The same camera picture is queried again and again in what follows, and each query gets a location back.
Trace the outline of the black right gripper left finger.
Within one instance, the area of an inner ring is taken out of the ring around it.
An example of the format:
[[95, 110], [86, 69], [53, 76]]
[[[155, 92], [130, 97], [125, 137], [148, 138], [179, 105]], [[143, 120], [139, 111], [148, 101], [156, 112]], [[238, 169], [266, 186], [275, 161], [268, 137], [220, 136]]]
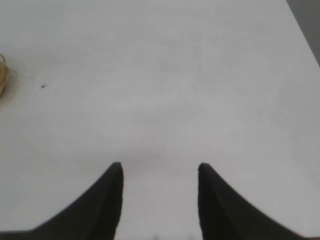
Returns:
[[2, 231], [2, 240], [113, 240], [123, 205], [124, 173], [114, 162], [78, 199], [29, 230]]

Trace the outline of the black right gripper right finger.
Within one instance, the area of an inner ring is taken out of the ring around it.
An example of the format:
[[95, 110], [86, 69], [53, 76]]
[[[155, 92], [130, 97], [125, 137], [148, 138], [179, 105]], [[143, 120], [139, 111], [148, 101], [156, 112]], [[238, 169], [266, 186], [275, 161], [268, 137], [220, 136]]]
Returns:
[[197, 209], [204, 240], [305, 240], [237, 192], [209, 164], [198, 166]]

